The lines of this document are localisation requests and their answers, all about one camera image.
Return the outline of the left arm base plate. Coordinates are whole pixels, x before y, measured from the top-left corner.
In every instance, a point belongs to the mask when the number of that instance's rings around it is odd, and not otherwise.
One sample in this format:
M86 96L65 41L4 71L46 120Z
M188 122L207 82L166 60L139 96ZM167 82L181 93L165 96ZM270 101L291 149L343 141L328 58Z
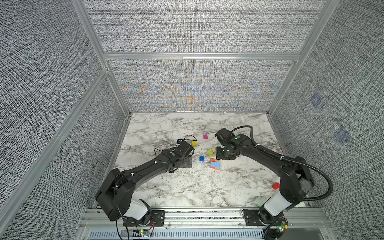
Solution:
M141 219L135 220L134 218L125 217L124 227L163 227L165 221L164 210L150 210Z

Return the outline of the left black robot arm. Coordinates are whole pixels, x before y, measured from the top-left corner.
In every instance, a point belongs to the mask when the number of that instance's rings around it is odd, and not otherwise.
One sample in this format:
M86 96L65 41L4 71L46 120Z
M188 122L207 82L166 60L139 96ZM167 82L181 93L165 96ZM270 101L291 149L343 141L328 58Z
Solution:
M163 150L151 161L130 170L113 169L96 193L96 202L110 221L131 218L145 224L150 219L151 208L143 200L133 200L133 193L157 175L174 172L194 154L193 147Z

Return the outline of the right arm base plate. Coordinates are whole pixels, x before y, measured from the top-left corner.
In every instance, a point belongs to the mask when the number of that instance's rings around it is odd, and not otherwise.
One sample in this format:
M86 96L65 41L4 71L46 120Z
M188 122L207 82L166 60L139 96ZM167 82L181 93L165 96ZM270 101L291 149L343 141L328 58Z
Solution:
M260 216L259 209L242 209L241 214L246 222L246 226L248 227L267 227L269 224L271 224L271 220L263 221L262 217ZM280 226L282 222L288 222L283 214L281 214L280 217L272 217L272 220L273 219L276 220L274 226Z

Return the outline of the light blue wood block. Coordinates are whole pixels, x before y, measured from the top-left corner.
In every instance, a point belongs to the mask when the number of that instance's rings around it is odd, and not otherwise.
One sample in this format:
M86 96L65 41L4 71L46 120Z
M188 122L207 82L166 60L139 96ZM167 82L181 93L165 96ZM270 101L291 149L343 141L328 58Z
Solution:
M220 168L221 163L220 162L210 162L210 168Z

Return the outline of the red-orange wood block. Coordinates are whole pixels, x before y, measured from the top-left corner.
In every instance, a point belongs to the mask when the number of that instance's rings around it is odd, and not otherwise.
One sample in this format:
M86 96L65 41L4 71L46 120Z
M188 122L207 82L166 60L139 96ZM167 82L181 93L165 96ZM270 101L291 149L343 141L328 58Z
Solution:
M211 161L210 161L210 168L211 169L215 169L215 167L216 167L216 159L211 159Z

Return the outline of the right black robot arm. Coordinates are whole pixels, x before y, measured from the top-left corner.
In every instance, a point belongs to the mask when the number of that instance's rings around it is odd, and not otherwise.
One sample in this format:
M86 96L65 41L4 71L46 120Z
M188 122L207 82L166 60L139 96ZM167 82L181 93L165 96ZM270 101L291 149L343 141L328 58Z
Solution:
M248 157L273 171L280 178L280 189L259 209L260 222L269 225L275 222L284 210L298 205L314 187L310 169L305 160L296 158L295 162L284 161L282 155L262 148L244 134L231 132L216 133L222 145L216 148L219 160L235 160L239 156Z

